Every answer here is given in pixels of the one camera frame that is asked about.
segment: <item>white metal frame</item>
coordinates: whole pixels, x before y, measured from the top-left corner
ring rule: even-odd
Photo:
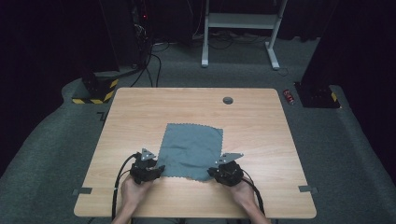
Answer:
[[[206,0],[205,10],[205,34],[204,45],[202,50],[202,67],[209,66],[209,48],[208,36],[209,27],[224,28],[248,28],[248,29],[268,29],[273,30],[270,42],[265,42],[271,65],[274,70],[279,69],[279,63],[274,53],[274,44],[276,35],[282,22],[283,12],[285,11],[288,0],[282,0],[280,10],[275,15],[259,15],[259,14],[234,14],[234,13],[210,13],[209,0]]]

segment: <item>gray carpet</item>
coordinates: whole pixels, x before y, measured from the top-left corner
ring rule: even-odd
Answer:
[[[279,223],[396,223],[396,190],[371,149],[340,87],[331,86],[340,109],[302,107],[293,87],[300,81],[318,41],[277,40],[279,71],[272,70],[262,42],[209,49],[209,67],[201,68],[202,48],[156,46],[163,63],[160,87],[273,88],[281,97],[308,184],[318,188],[313,219],[281,219]],[[211,40],[218,48],[227,43]],[[158,61],[149,71],[155,78]],[[128,87],[137,75],[121,77]],[[76,217],[77,196],[103,122],[106,105],[74,105],[79,80],[63,89],[64,104],[47,116],[26,139],[0,180],[0,223],[87,223]],[[136,87],[149,87],[147,73]],[[290,89],[296,105],[281,92]],[[110,223],[96,218],[95,223]]]

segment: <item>metal leg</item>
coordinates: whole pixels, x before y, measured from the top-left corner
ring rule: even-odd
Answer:
[[[279,31],[280,23],[282,22],[283,12],[285,11],[285,7],[286,7],[287,3],[288,3],[288,0],[282,1],[280,10],[277,13],[277,19],[276,19],[276,23],[274,25],[274,30],[271,34],[271,40],[270,40],[270,42],[265,42],[265,48],[267,49],[268,56],[270,57],[271,65],[274,70],[278,70],[280,68],[280,66],[279,66],[279,63],[277,62],[277,58],[275,56],[273,46],[274,46],[274,43],[276,40],[277,32]]]
[[[209,36],[209,0],[206,0],[204,45],[202,47],[202,67],[209,66],[209,59],[208,59],[209,47],[207,44],[208,36]]]

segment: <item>white table leg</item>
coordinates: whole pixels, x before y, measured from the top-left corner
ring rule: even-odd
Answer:
[[[206,10],[205,10],[205,33],[204,33],[204,44],[202,47],[202,67],[209,66],[209,47],[208,47],[208,37],[209,37],[209,0],[206,0]]]

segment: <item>black curtain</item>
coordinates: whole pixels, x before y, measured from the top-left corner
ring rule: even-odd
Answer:
[[[302,85],[342,87],[373,150],[396,183],[396,2],[339,1]]]
[[[0,175],[35,126],[63,103],[62,87],[81,77],[62,13],[56,0],[0,2]]]
[[[338,0],[289,0],[279,27],[279,38],[299,36],[303,42],[323,35]]]

